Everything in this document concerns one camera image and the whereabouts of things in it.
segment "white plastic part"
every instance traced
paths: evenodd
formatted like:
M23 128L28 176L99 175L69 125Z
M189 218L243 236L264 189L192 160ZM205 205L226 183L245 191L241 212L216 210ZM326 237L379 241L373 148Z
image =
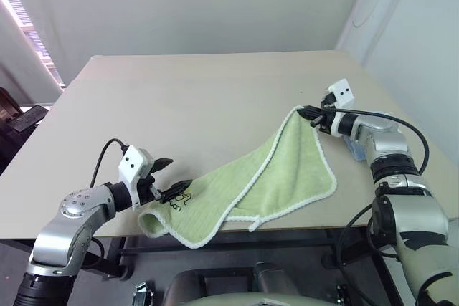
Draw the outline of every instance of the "white plastic part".
M131 195L132 209L141 206L137 193L137 182L139 179L147 177L154 161L146 150L129 146L118 166L119 179L126 185Z
M351 87L349 86L346 78L341 79L329 86L328 91L335 95L336 102L333 104L334 107L352 109L354 106L354 95L352 94ZM344 115L344 113L335 113L335 118L331 124L331 134L333 136L341 136L341 134L338 133L338 126L341 118Z

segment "green towel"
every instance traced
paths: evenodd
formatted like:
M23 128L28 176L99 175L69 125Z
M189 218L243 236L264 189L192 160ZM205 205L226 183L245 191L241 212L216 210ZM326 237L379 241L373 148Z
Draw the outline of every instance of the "green towel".
M138 218L143 232L156 238L170 233L197 248L217 233L223 221L266 221L330 196L336 179L321 149L317 131L295 107L278 132L261 147L194 180L168 204L153 202Z

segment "black chair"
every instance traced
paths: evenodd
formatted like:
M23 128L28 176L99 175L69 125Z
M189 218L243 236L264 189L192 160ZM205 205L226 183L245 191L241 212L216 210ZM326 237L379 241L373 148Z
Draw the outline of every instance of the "black chair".
M25 113L4 88L0 87L0 174L43 119L48 110L35 105Z

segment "curtain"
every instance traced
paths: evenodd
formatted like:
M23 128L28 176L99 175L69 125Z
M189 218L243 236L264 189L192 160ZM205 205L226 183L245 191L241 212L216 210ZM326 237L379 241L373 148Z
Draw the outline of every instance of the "curtain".
M52 104L62 93L1 3L0 87L20 105Z

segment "window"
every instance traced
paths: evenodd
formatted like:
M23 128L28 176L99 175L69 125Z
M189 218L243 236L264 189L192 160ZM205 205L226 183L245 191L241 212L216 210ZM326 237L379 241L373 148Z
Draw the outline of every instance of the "window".
M39 38L38 33L35 31L34 25L26 13L20 0L0 0L8 12L13 17L17 26L22 30L24 36L27 38L32 46L32 49L37 53L43 65L48 69L51 76L54 77L57 84L63 89L65 88L64 82L59 76L54 62L49 57L49 53L43 45L42 40Z

